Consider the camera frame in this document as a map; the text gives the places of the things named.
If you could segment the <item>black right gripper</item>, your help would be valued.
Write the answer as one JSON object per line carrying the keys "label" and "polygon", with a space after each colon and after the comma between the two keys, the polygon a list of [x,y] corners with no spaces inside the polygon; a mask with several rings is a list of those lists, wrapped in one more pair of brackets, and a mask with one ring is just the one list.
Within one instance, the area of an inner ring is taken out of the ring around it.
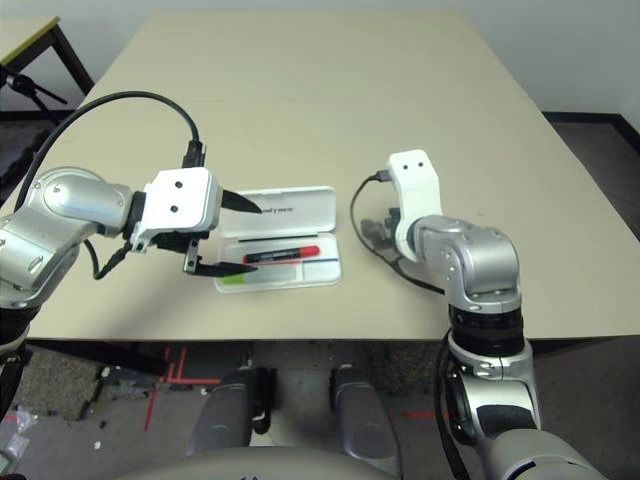
{"label": "black right gripper", "polygon": [[396,248],[395,232],[400,221],[400,208],[388,209],[387,216],[381,220],[363,218],[357,223],[357,234],[364,245],[372,251]]}

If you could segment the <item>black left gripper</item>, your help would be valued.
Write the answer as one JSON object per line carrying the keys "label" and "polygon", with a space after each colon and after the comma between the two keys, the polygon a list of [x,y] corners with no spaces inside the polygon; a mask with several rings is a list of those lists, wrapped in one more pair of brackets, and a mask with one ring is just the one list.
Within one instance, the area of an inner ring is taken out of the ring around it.
{"label": "black left gripper", "polygon": [[[222,191],[221,208],[251,214],[262,213],[262,209],[255,202],[239,193],[226,189]],[[208,231],[160,233],[152,238],[151,244],[161,250],[183,254],[185,256],[183,271],[196,276],[225,278],[258,270],[257,267],[249,264],[233,262],[202,263],[200,261],[201,256],[198,254],[199,243],[201,240],[207,240],[208,238]]]}

